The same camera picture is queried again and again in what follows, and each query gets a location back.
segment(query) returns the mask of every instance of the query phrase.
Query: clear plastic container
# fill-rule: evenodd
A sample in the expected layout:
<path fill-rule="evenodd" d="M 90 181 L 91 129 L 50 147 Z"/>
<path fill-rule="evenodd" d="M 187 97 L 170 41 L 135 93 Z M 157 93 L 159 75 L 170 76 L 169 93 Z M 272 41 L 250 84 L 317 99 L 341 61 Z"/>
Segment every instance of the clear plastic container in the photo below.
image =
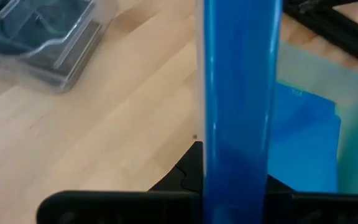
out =
<path fill-rule="evenodd" d="M 69 90 L 112 21 L 114 0 L 11 0 L 0 10 L 0 79 Z"/>

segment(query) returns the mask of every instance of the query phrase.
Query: wood grain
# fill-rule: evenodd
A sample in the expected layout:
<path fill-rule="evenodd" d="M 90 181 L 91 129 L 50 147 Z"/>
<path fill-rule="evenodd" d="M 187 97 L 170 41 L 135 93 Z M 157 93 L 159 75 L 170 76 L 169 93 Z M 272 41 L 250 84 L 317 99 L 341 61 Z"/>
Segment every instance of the wood grain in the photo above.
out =
<path fill-rule="evenodd" d="M 193 143 L 194 2 L 120 3 L 72 91 L 0 83 L 0 223 L 34 223 L 37 205 L 60 190 L 147 190 Z M 358 18 L 358 5 L 343 10 Z M 282 39 L 358 70 L 287 16 Z"/>

